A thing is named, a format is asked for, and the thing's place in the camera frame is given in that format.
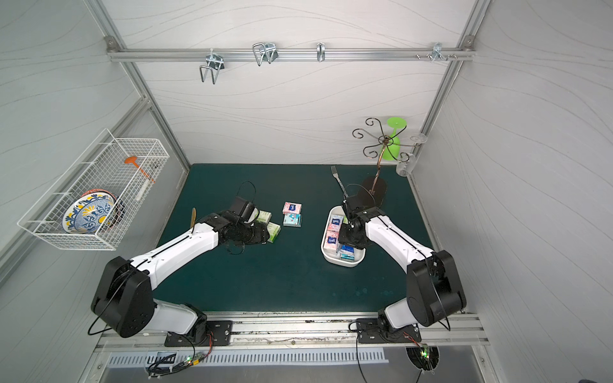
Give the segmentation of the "pink tissue pack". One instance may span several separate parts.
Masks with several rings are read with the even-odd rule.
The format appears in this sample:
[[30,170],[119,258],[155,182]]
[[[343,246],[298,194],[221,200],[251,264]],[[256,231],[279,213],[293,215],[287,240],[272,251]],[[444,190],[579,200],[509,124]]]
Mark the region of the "pink tissue pack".
[[343,215],[331,215],[330,216],[330,221],[329,221],[329,224],[328,224],[328,230],[329,231],[339,232],[343,222],[344,222],[344,216]]
[[283,214],[300,214],[302,210],[302,204],[286,202],[283,208]]
[[338,232],[327,231],[324,238],[323,248],[329,252],[337,252],[339,247]]

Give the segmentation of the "green tissue pack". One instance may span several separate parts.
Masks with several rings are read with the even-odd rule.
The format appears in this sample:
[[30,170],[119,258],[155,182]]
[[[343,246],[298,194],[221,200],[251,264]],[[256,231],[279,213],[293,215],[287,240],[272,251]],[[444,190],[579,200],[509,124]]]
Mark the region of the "green tissue pack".
[[256,221],[268,225],[271,221],[272,214],[267,211],[259,211]]
[[271,223],[268,223],[267,230],[268,230],[268,242],[274,243],[281,231],[281,226],[276,223],[271,222]]

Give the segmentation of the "dark blue tissue pack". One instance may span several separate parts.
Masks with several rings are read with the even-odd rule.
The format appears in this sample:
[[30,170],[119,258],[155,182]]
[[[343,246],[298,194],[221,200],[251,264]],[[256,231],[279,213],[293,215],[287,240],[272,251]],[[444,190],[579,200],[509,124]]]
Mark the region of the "dark blue tissue pack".
[[355,254],[355,250],[353,247],[351,246],[347,246],[347,245],[342,245],[339,249],[339,253],[341,255],[346,255],[346,256],[352,256],[354,257]]

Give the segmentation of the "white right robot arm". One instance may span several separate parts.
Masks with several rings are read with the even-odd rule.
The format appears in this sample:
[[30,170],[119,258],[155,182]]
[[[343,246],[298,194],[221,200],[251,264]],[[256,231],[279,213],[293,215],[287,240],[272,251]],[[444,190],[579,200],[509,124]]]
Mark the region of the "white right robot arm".
[[430,327],[466,308],[464,288],[450,253],[420,244],[378,207],[344,207],[343,212],[348,223],[341,226],[342,244],[358,249],[377,244],[405,272],[406,296],[380,312],[381,327]]

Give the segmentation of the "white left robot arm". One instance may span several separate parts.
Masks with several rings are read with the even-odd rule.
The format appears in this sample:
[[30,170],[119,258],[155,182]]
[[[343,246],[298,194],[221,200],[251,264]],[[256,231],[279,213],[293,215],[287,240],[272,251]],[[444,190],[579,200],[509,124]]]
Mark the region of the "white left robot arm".
[[91,303],[91,311],[108,330],[123,338],[141,332],[164,331],[201,344],[208,336],[207,315],[188,304],[167,303],[153,292],[180,268],[226,242],[266,244],[268,225],[258,220],[237,222],[227,213],[212,213],[150,252],[110,260]]

